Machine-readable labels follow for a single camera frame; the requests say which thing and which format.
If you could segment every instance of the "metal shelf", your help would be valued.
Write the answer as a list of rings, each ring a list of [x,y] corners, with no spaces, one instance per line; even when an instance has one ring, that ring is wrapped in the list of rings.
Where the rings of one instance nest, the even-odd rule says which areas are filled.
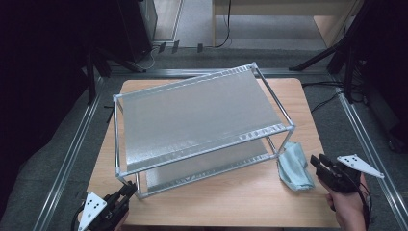
[[[117,94],[114,103],[116,177],[126,183],[124,177],[136,175],[139,198],[275,158],[294,129],[255,64]],[[276,149],[269,137],[283,132],[288,135]],[[268,138],[272,153],[261,138]]]

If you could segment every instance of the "wooden tabletop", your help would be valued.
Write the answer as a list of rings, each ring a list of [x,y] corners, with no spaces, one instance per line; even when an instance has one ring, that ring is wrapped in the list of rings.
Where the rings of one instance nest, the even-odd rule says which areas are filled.
[[[130,80],[122,92],[141,90],[174,80]],[[290,139],[300,142],[306,159],[323,153],[300,82],[294,78],[268,79],[269,84],[296,124]],[[339,227],[326,204],[327,191],[315,168],[316,187],[293,192],[280,179],[276,160],[233,170],[218,176],[137,200],[131,198],[127,225],[242,226],[242,227]],[[114,193],[121,183],[115,178],[114,123],[102,144],[88,192]]]

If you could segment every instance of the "towel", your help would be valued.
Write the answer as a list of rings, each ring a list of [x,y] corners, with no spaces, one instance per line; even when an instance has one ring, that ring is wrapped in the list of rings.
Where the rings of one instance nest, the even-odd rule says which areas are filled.
[[[281,180],[293,191],[314,188],[315,183],[306,166],[306,157],[300,143],[288,141],[285,144],[285,152],[278,159]]]

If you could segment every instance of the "wooden table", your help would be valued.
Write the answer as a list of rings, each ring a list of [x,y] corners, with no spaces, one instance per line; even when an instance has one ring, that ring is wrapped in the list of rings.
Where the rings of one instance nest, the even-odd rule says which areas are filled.
[[[149,88],[174,80],[130,80],[122,92]],[[296,124],[291,141],[300,142],[309,160],[322,153],[319,135],[303,89],[297,79],[268,79]],[[132,197],[126,225],[338,227],[326,205],[326,190],[315,175],[316,188],[293,192],[280,181],[276,160],[233,170],[137,200]],[[114,125],[111,120],[88,191],[100,196],[121,187],[115,178]]]
[[[216,15],[228,15],[229,0],[213,0],[213,45]],[[327,47],[336,42],[363,0],[233,0],[231,15],[312,15]]]

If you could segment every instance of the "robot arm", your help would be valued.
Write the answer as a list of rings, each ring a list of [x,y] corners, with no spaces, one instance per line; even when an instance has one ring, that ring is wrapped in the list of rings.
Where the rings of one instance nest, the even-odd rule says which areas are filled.
[[[114,230],[129,211],[129,199],[136,190],[136,184],[128,182],[128,185],[123,185],[118,192],[112,195],[108,194],[103,199],[93,192],[88,192],[84,205],[81,206],[73,218],[71,230],[74,230],[75,220],[82,209],[84,212],[78,231]]]
[[[316,175],[330,189],[338,193],[358,193],[363,202],[363,215],[366,228],[369,228],[371,213],[370,193],[364,197],[360,190],[361,172],[384,178],[384,174],[377,171],[357,155],[340,156],[337,162],[333,163],[325,155],[320,154],[319,158],[312,155],[310,163],[316,168]]]

